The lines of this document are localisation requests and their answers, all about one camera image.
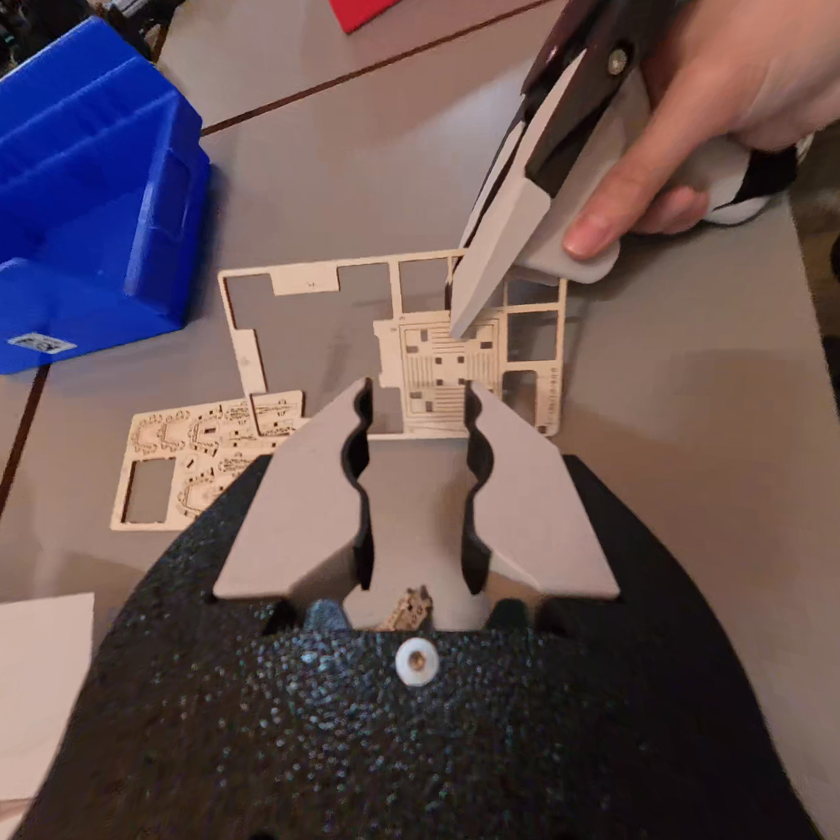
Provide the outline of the square wooden slotted panel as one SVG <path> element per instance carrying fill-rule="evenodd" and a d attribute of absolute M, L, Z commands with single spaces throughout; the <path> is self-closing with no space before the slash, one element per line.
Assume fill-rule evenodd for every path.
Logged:
<path fill-rule="evenodd" d="M 402 439 L 463 438 L 465 388 L 478 382 L 501 394 L 507 335 L 500 309 L 486 311 L 463 339 L 449 334 L 448 311 L 373 321 L 380 386 L 399 391 Z"/>

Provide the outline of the white paper sheet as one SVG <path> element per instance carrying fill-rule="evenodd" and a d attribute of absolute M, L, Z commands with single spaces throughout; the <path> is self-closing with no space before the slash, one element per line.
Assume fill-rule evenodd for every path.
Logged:
<path fill-rule="evenodd" d="M 60 748 L 91 662 L 95 595 L 1 605 L 1 800 L 29 800 Z"/>

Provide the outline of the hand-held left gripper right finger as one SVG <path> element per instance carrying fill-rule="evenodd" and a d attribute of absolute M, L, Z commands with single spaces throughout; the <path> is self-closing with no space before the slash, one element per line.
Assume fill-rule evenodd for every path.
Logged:
<path fill-rule="evenodd" d="M 561 452 L 485 386 L 465 386 L 461 570 L 472 595 L 492 574 L 543 596 L 616 599 L 620 587 Z"/>

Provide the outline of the small engraved wooden piece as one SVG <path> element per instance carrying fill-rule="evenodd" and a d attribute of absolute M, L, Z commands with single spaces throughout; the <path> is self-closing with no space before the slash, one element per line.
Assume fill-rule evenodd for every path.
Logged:
<path fill-rule="evenodd" d="M 285 437 L 308 422 L 301 390 L 255 394 L 248 398 L 255 434 L 261 438 Z"/>

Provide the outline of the wooden puzzle frame sheet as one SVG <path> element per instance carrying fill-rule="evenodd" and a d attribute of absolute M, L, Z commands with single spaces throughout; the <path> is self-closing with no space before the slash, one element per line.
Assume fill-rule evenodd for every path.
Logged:
<path fill-rule="evenodd" d="M 233 343 L 238 373 L 245 398 L 255 394 L 269 392 L 266 381 L 263 356 L 259 348 L 257 332 L 237 325 L 233 303 L 229 294 L 229 282 L 233 279 L 252 280 L 267 276 L 273 294 L 279 298 L 294 297 L 314 293 L 338 293 L 341 291 L 340 270 L 349 268 L 369 268 L 384 266 L 391 295 L 392 317 L 397 319 L 406 312 L 403 295 L 403 269 L 410 264 L 425 265 L 442 263 L 445 278 L 451 281 L 463 249 L 451 248 L 419 253 L 383 255 L 357 259 L 330 259 L 280 266 L 260 266 L 246 269 L 222 270 L 217 280 L 224 304 L 230 338 Z M 541 275 L 529 269 L 513 269 L 501 286 L 501 300 L 497 306 L 484 308 L 480 315 L 491 309 L 500 309 L 503 315 L 503 327 L 507 335 L 507 350 L 503 365 L 503 378 L 512 373 L 533 373 L 534 382 L 534 418 L 532 425 L 545 437 L 556 435 L 561 426 L 561 407 L 564 379 L 564 324 L 567 312 L 569 282 L 565 279 Z M 513 360 L 510 357 L 510 332 L 513 319 L 517 316 L 550 315 L 555 317 L 555 331 L 552 349 L 547 360 Z M 374 439 L 402 439 L 400 432 L 381 432 L 374 434 Z"/>

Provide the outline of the wooden ornament puzzle sheet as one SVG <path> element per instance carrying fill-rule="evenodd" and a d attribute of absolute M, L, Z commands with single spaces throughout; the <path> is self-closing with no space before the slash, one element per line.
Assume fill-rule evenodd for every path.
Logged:
<path fill-rule="evenodd" d="M 258 437 L 248 398 L 175 407 L 132 418 L 110 529 L 181 532 L 260 456 L 272 455 L 290 435 Z M 129 519 L 130 493 L 141 464 L 173 466 L 163 517 Z"/>

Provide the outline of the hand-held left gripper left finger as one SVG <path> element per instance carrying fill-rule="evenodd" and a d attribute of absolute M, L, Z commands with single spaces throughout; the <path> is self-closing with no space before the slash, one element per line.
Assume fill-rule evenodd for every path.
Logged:
<path fill-rule="evenodd" d="M 368 591 L 375 567 L 369 496 L 371 378 L 334 398 L 271 456 L 213 594 L 306 608 Z"/>

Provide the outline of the red flat object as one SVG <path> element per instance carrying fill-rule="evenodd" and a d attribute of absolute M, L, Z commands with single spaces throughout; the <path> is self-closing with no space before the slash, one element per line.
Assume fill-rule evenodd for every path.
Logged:
<path fill-rule="evenodd" d="M 386 10 L 400 3 L 396 0 L 330 0 L 329 5 L 340 28 L 350 35 Z"/>

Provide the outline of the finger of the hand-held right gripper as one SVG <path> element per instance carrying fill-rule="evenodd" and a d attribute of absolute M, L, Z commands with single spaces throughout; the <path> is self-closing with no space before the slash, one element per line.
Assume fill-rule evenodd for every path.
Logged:
<path fill-rule="evenodd" d="M 494 196 L 482 193 L 488 199 L 485 211 L 453 273 L 449 328 L 453 339 L 464 335 L 550 210 L 552 198 L 526 176 L 526 163 L 584 57 L 580 53 L 571 62 L 531 121 L 520 121 L 513 139 L 502 146 L 508 152 L 507 167 L 493 166 L 492 172 L 501 175 L 498 190 Z"/>
<path fill-rule="evenodd" d="M 507 177 L 511 165 L 516 159 L 516 154 L 522 141 L 522 135 L 526 129 L 527 118 L 524 115 L 524 108 L 520 108 L 514 120 L 508 126 L 506 135 L 496 152 L 490 169 L 481 185 L 479 194 L 469 213 L 465 230 L 461 236 L 462 249 L 469 247 L 481 218 L 483 218 L 487 207 L 494 200 L 501 184 Z"/>

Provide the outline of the person's right hand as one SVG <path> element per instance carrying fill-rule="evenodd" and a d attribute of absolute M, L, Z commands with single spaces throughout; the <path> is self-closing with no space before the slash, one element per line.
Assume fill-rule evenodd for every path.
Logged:
<path fill-rule="evenodd" d="M 778 151 L 839 115 L 839 2 L 691 2 L 648 58 L 654 112 L 568 229 L 564 250 L 597 257 L 628 232 L 675 235 L 706 192 L 666 184 L 699 147 L 731 135 Z"/>

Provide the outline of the dark equipment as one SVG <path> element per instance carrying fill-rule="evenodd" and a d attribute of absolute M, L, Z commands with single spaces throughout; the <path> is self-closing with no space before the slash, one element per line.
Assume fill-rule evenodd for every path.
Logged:
<path fill-rule="evenodd" d="M 145 58 L 147 36 L 167 26 L 182 1 L 2 1 L 2 73 L 36 55 L 88 18 L 100 18 Z"/>

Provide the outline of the blue plastic bin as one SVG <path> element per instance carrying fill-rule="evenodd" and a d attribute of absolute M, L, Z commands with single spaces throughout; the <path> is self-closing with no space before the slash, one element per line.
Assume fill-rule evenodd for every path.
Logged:
<path fill-rule="evenodd" d="M 183 329 L 209 175 L 192 104 L 90 17 L 1 106 L 1 373 Z"/>

